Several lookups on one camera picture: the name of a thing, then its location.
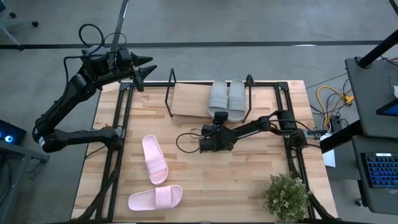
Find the pink slipper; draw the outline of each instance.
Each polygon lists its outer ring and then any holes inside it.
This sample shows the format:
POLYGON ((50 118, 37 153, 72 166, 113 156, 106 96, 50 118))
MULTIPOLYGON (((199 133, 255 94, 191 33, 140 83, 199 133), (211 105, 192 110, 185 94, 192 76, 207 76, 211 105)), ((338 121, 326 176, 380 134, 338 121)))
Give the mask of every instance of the pink slipper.
POLYGON ((142 139, 142 149, 144 150, 145 164, 148 169, 150 181, 154 185, 163 183, 169 174, 169 167, 156 137, 153 135, 145 136, 142 139))
POLYGON ((181 199, 182 188, 178 185, 156 187, 130 195, 129 208, 133 211, 169 209, 177 206, 181 199))

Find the gray slide sandal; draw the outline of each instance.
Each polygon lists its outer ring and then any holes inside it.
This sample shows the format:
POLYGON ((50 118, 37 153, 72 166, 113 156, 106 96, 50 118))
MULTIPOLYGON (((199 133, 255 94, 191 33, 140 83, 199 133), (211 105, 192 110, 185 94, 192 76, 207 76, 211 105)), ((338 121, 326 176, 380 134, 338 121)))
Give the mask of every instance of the gray slide sandal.
POLYGON ((207 111, 214 118, 217 111, 226 111, 228 104, 227 86, 224 80, 215 80, 211 86, 207 111))
POLYGON ((237 123, 244 119, 246 112, 246 91, 242 80, 233 80, 229 86, 228 121, 237 123))

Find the gray floor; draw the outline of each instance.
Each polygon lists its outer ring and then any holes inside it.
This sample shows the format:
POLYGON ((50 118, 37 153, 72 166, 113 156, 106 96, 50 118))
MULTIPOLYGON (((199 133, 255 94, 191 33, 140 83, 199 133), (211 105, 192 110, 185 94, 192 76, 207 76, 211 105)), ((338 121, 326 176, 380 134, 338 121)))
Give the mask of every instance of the gray floor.
MULTIPOLYGON (((10 31, 25 44, 79 44, 78 28, 87 22, 114 32, 122 0, 67 1, 8 0, 7 13, 32 17, 37 29, 15 27, 10 31)), ((380 40, 396 28, 398 17, 388 1, 130 1, 123 32, 128 42, 203 41, 296 41, 296 40, 380 40)), ((96 42, 93 30, 84 31, 96 42)), ((10 44, 0 34, 0 44, 10 44)), ((171 67, 178 80, 244 78, 257 80, 304 80, 311 86, 345 73, 344 59, 361 56, 374 46, 329 47, 208 47, 173 49, 130 49, 153 56, 159 67, 148 80, 168 79, 171 67)), ((65 74, 62 58, 78 55, 80 49, 0 50, 0 119, 28 130, 23 145, 41 151, 30 130, 63 91, 65 74)), ((387 57, 398 55, 391 49, 387 57)), ((68 64, 77 71, 79 60, 68 64)), ((337 89, 347 76, 326 83, 337 89)), ((312 105, 319 85, 307 90, 312 105)), ((325 102, 331 92, 321 94, 325 102)), ((90 129, 98 94, 82 103, 59 125, 66 131, 90 129)), ((340 111, 349 122, 357 120, 355 105, 340 111)), ((314 115, 316 124, 321 117, 314 115)), ((80 179, 85 146, 70 146, 51 154, 47 165, 39 167, 35 180, 26 179, 21 190, 14 223, 48 223, 70 218, 80 179)), ((356 182, 330 179, 339 217, 373 223, 397 223, 398 216, 371 213, 353 202, 359 197, 356 182)))

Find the green plant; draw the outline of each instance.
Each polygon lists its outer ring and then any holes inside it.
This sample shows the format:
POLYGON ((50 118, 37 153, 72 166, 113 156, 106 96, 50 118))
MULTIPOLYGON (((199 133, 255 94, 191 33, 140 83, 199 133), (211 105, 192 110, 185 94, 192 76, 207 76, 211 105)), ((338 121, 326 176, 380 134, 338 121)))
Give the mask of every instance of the green plant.
POLYGON ((263 199, 264 208, 282 222, 303 219, 310 204, 305 185, 299 178, 292 179, 288 174, 271 175, 271 183, 266 185, 263 199))

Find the blue keyboard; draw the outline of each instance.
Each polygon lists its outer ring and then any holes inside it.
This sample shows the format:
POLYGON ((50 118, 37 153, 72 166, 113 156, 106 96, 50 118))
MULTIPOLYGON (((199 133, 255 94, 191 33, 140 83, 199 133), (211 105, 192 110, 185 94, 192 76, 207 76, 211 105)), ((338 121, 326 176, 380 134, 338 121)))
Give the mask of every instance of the blue keyboard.
POLYGON ((370 187, 398 188, 398 153, 361 155, 370 187))

